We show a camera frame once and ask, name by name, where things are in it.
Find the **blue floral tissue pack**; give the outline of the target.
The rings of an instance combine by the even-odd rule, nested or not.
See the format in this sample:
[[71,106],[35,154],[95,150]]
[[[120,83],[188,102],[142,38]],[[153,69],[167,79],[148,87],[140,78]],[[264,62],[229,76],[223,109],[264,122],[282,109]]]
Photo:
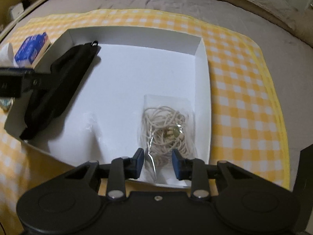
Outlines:
[[46,32],[28,36],[14,56],[18,67],[35,67],[44,52],[50,46]]

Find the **black fabric pouch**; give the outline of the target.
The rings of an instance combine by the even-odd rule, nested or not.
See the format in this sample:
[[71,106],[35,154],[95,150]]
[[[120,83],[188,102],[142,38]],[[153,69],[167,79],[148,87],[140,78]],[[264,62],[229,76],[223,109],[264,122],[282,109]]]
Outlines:
[[28,101],[21,140],[34,139],[65,111],[97,51],[97,41],[76,45],[50,65],[50,73],[40,81]]

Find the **clear bag of beige cord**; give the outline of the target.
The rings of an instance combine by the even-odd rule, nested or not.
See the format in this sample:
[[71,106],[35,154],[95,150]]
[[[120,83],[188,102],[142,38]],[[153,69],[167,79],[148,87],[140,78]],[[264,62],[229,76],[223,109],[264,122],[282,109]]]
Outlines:
[[178,150],[183,158],[195,158],[194,134],[194,113],[188,99],[146,94],[139,138],[145,153],[143,179],[173,184],[172,150]]

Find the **yellow checkered cloth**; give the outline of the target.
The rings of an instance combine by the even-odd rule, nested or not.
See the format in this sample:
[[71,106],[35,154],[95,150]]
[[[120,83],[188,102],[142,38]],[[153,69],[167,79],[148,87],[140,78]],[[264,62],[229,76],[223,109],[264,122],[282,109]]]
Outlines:
[[[204,39],[212,91],[210,164],[228,160],[286,189],[290,187],[288,137],[274,83],[262,50],[247,36],[191,16],[151,9],[100,9],[30,19],[7,42],[14,51],[29,35],[47,32],[52,43],[69,28],[141,26],[174,30]],[[1,109],[1,223],[6,234],[20,234],[16,203],[23,192],[67,166],[24,149],[4,130]]]

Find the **white shallow cardboard box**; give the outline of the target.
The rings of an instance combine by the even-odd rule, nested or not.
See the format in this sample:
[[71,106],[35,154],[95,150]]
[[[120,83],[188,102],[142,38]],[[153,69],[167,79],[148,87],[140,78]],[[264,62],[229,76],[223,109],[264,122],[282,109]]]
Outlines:
[[193,119],[196,156],[211,145],[211,88],[202,37],[154,28],[87,27],[65,31],[36,71],[49,72],[71,47],[97,41],[99,51],[64,113],[27,145],[77,166],[110,163],[139,147],[145,107],[186,109]]

